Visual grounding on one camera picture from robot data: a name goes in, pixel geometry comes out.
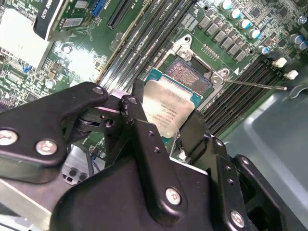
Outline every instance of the black metal arm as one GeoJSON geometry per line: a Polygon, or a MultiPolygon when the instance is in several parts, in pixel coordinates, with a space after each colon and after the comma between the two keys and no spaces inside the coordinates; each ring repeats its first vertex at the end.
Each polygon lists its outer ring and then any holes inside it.
{"type": "Polygon", "coordinates": [[[53,180],[68,144],[104,132],[108,168],[62,197],[51,230],[253,231],[260,226],[247,211],[265,200],[273,206],[265,211],[274,208],[278,214],[269,230],[305,230],[249,160],[243,166],[239,157],[228,156],[198,112],[181,136],[192,162],[202,161],[210,177],[171,161],[157,127],[147,122],[140,82],[133,92],[108,97],[101,87],[83,83],[0,114],[0,176],[13,180],[53,180]],[[251,189],[243,190],[243,176],[263,193],[254,206],[247,199],[251,189]]]}

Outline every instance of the white capacitor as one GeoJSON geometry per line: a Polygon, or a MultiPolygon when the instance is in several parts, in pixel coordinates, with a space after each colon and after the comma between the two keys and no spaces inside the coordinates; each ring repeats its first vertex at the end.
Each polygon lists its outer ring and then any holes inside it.
{"type": "Polygon", "coordinates": [[[290,43],[293,44],[301,44],[304,40],[305,40],[304,36],[297,34],[292,34],[289,39],[290,43]]]}
{"type": "Polygon", "coordinates": [[[308,47],[308,42],[307,41],[301,42],[300,44],[296,44],[295,47],[301,51],[304,51],[308,47]]]}
{"type": "Polygon", "coordinates": [[[219,5],[222,11],[226,11],[232,8],[232,2],[230,0],[224,0],[219,5]]]}
{"type": "Polygon", "coordinates": [[[45,87],[48,89],[52,89],[56,86],[56,84],[57,84],[56,80],[50,79],[45,82],[45,87]]]}
{"type": "Polygon", "coordinates": [[[242,19],[239,21],[240,29],[247,29],[251,26],[251,22],[248,19],[242,19]]]}
{"type": "Polygon", "coordinates": [[[258,52],[261,54],[268,54],[270,51],[270,49],[268,47],[265,46],[259,46],[258,47],[258,52]]]}
{"type": "Polygon", "coordinates": [[[241,11],[239,9],[231,10],[229,13],[230,19],[237,19],[241,16],[241,11]]]}
{"type": "Polygon", "coordinates": [[[259,30],[256,30],[256,29],[251,29],[249,32],[248,32],[248,37],[250,39],[256,39],[260,36],[260,31],[259,30]]]}

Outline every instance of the white label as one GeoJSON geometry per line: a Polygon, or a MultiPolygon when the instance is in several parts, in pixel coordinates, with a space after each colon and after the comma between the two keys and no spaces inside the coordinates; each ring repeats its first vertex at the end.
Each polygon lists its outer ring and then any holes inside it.
{"type": "Polygon", "coordinates": [[[82,20],[83,20],[83,18],[68,18],[64,22],[62,28],[71,27],[71,26],[78,26],[78,25],[81,24],[82,20]]]}
{"type": "Polygon", "coordinates": [[[76,5],[75,5],[75,8],[86,8],[88,5],[88,2],[87,1],[77,1],[76,5]]]}

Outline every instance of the screw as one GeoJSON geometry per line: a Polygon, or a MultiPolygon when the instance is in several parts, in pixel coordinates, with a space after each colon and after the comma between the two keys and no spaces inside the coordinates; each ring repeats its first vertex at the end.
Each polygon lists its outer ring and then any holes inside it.
{"type": "Polygon", "coordinates": [[[103,93],[104,93],[103,90],[102,90],[100,87],[95,87],[95,88],[93,88],[93,91],[94,91],[95,93],[97,93],[97,94],[103,94],[103,93]]]}
{"type": "Polygon", "coordinates": [[[106,157],[106,153],[100,153],[100,158],[105,158],[106,157]]]}
{"type": "Polygon", "coordinates": [[[0,145],[10,145],[17,141],[18,135],[10,130],[0,130],[0,145]]]}
{"type": "Polygon", "coordinates": [[[52,155],[56,153],[58,146],[52,141],[40,141],[35,146],[35,149],[41,155],[52,155]]]}
{"type": "Polygon", "coordinates": [[[242,157],[242,161],[244,162],[244,164],[249,165],[249,162],[246,158],[242,157]]]}
{"type": "Polygon", "coordinates": [[[133,103],[133,104],[137,104],[136,99],[133,98],[133,97],[129,97],[128,100],[129,100],[131,103],[133,103]]]}
{"type": "Polygon", "coordinates": [[[172,188],[166,189],[166,197],[167,197],[167,200],[173,205],[179,205],[181,202],[180,194],[172,188]]]}
{"type": "Polygon", "coordinates": [[[211,82],[214,84],[219,83],[219,78],[217,76],[211,77],[211,82]]]}
{"type": "Polygon", "coordinates": [[[303,24],[305,24],[307,22],[307,17],[305,17],[305,16],[300,16],[299,18],[298,18],[298,21],[297,21],[297,23],[299,24],[299,25],[303,25],[303,24]]]}
{"type": "Polygon", "coordinates": [[[244,228],[245,222],[241,214],[239,214],[236,211],[231,211],[230,215],[231,215],[232,221],[237,227],[244,228]]]}

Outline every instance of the metal lever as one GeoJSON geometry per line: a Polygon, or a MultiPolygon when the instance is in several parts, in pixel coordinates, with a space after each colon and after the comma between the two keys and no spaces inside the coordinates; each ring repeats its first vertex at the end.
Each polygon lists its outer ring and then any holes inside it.
{"type": "Polygon", "coordinates": [[[224,82],[226,82],[226,83],[235,83],[235,84],[248,85],[248,86],[253,86],[253,87],[258,87],[258,88],[264,88],[264,89],[288,90],[287,87],[282,87],[282,86],[269,86],[269,85],[264,85],[264,84],[259,84],[259,83],[249,83],[249,82],[242,82],[242,81],[237,81],[237,80],[228,80],[228,79],[225,79],[224,82]]]}

